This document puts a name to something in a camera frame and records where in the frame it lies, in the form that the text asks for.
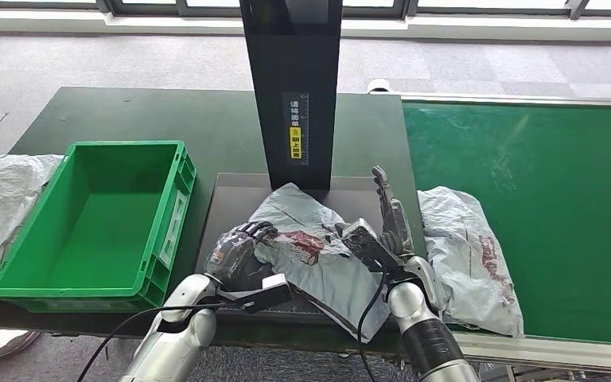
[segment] black cable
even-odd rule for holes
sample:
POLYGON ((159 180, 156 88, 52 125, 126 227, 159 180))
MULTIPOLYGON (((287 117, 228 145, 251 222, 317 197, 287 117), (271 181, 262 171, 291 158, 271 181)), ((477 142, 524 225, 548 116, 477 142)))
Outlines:
POLYGON ((376 382, 376 379, 373 377, 373 374, 371 373, 371 369, 369 368, 368 361, 367 361, 367 356, 364 354, 364 349, 362 348, 363 346, 362 344, 362 324, 364 324, 364 319, 367 317, 368 312, 371 311, 373 304, 376 303, 376 300, 380 296, 380 292, 383 290, 383 286, 385 285, 386 278, 387 278, 387 269, 383 267, 383 275, 380 276, 380 283, 378 284, 378 289, 376 289, 376 292, 373 294, 373 297, 371 301, 368 303, 367 308, 362 313, 362 317, 360 317, 360 324, 357 326, 357 345, 359 347, 360 356, 362 357, 362 363, 364 363, 364 368, 367 369, 367 373, 369 375, 369 378, 371 378, 372 382, 376 382))
POLYGON ((111 333, 109 333, 109 335, 106 338, 104 338, 104 341, 102 341, 102 343, 99 344, 99 347, 97 348, 97 350, 95 350, 95 353, 92 354, 92 357, 90 357, 90 360, 85 364, 85 367, 83 368, 83 371, 80 372, 80 376, 78 377, 78 380, 76 380, 76 382, 81 382, 83 380, 85 375, 88 373, 88 370, 90 370, 90 366, 92 366, 92 362, 95 362, 95 359, 102 352, 102 349, 104 349, 104 346, 107 345, 109 340, 112 339, 116 335, 116 333, 119 330, 121 330, 121 328, 124 327, 128 322, 134 320, 137 317, 143 316, 144 314, 153 313, 153 312, 162 312, 162 311, 165 311, 165 310, 189 310, 189 309, 204 309, 204 308, 223 308, 223 307, 226 307, 226 306, 235 306, 235 305, 237 305, 237 304, 220 303, 220 304, 184 305, 184 306, 161 306, 159 308, 147 309, 147 310, 143 310, 143 311, 141 311, 139 313, 133 314, 130 317, 126 318, 125 321, 121 322, 118 326, 116 326, 115 329, 113 329, 113 331, 111 331, 111 333))

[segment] metal table edge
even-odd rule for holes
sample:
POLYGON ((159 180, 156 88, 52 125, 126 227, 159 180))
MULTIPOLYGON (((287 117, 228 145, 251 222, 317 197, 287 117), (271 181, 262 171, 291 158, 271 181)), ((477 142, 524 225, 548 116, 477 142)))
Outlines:
POLYGON ((477 95, 477 94, 450 94, 450 93, 421 93, 421 92, 372 92, 374 95, 399 95, 402 102, 447 102, 447 103, 508 103, 518 105, 543 106, 611 106, 611 99, 571 99, 563 97, 528 97, 517 95, 477 95))
POLYGON ((611 372, 611 344, 454 333, 468 360, 611 372))

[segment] green conveyor belt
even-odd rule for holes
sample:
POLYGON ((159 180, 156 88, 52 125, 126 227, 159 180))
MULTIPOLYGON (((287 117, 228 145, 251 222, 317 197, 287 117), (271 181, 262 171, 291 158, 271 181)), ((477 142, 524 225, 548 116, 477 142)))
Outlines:
POLYGON ((611 107, 405 103, 418 189, 478 198, 526 334, 611 342, 611 107))

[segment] black stand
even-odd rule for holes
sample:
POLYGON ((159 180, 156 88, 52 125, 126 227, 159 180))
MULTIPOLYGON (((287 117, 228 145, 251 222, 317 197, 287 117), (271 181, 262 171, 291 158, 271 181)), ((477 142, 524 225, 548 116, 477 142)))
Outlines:
POLYGON ((329 189, 342 0, 241 0, 272 189, 329 189))

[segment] yellow label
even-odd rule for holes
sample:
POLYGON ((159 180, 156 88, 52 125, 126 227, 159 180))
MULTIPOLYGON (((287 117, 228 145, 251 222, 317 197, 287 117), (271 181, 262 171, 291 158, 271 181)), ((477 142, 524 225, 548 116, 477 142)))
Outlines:
POLYGON ((292 159, 301 159, 301 128, 289 128, 289 146, 292 159))

